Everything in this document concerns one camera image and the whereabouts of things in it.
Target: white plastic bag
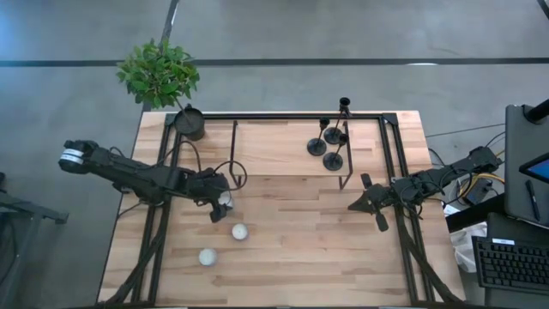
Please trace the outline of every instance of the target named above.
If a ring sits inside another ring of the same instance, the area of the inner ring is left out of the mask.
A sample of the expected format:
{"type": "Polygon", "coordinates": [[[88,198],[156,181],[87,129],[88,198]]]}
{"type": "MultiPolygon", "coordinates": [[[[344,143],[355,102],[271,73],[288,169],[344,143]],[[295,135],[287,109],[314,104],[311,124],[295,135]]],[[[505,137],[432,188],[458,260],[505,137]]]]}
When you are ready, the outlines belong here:
{"type": "Polygon", "coordinates": [[[471,238],[473,236],[486,237],[486,231],[486,222],[482,222],[471,227],[465,227],[450,235],[452,245],[454,246],[455,260],[457,264],[468,273],[477,271],[474,262],[473,241],[471,238]]]}

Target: green leaves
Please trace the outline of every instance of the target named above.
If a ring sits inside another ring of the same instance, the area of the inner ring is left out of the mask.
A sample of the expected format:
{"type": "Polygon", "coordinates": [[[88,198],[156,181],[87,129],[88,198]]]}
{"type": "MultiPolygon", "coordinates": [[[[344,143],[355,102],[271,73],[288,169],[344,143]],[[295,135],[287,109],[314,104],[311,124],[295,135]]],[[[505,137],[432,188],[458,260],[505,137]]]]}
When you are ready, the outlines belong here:
{"type": "Polygon", "coordinates": [[[131,81],[131,86],[137,90],[141,90],[141,91],[144,91],[144,90],[147,90],[148,87],[147,87],[147,84],[144,83],[144,82],[139,82],[139,81],[131,81]]]}
{"type": "Polygon", "coordinates": [[[161,88],[161,91],[163,94],[171,94],[172,92],[176,91],[179,87],[178,82],[170,82],[167,85],[163,85],[161,88]]]}
{"type": "Polygon", "coordinates": [[[118,79],[119,79],[120,82],[123,82],[124,79],[126,79],[126,73],[124,73],[124,72],[118,72],[117,76],[118,76],[118,79]]]}
{"type": "Polygon", "coordinates": [[[118,64],[117,77],[126,84],[136,104],[148,103],[152,108],[174,106],[183,94],[190,99],[200,76],[190,62],[192,58],[180,46],[171,48],[167,39],[159,45],[151,41],[134,47],[126,60],[118,64]]]}

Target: black pen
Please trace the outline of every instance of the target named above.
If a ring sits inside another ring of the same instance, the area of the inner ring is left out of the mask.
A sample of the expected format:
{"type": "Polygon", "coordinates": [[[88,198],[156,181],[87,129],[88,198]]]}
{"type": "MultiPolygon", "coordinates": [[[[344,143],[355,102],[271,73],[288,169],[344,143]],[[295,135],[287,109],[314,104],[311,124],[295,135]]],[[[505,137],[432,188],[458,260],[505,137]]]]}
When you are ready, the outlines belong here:
{"type": "Polygon", "coordinates": [[[540,220],[540,210],[538,209],[538,202],[535,199],[534,185],[532,181],[526,180],[526,189],[528,189],[528,194],[530,195],[530,202],[532,202],[532,209],[534,210],[535,220],[540,220]]]}

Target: black plant pot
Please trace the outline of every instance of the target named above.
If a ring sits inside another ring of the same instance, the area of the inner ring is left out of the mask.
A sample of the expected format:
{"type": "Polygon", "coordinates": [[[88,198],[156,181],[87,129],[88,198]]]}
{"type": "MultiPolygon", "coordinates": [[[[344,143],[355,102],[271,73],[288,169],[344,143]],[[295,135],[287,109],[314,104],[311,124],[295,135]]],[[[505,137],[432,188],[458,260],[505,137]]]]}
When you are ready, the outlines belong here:
{"type": "Polygon", "coordinates": [[[183,111],[178,112],[175,116],[175,130],[191,141],[200,140],[206,131],[204,130],[204,115],[202,112],[187,105],[183,111]]]}

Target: yellow cable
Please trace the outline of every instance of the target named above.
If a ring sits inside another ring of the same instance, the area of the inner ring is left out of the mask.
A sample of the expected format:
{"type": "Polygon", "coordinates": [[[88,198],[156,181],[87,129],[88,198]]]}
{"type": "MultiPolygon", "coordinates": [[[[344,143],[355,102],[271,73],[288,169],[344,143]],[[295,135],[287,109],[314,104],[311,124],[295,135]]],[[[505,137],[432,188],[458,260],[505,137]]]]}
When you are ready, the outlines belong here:
{"type": "MultiPolygon", "coordinates": [[[[505,180],[502,179],[501,177],[498,177],[496,175],[492,175],[490,173],[480,173],[478,175],[474,175],[473,176],[473,179],[471,179],[471,185],[469,186],[469,190],[467,190],[464,195],[467,195],[470,191],[471,191],[471,188],[473,188],[474,184],[476,184],[477,180],[479,178],[483,178],[483,179],[495,179],[497,181],[500,181],[502,184],[505,184],[505,180]]],[[[458,195],[458,197],[460,197],[462,194],[463,194],[463,191],[465,190],[465,185],[463,185],[460,189],[460,194],[458,195]]]]}

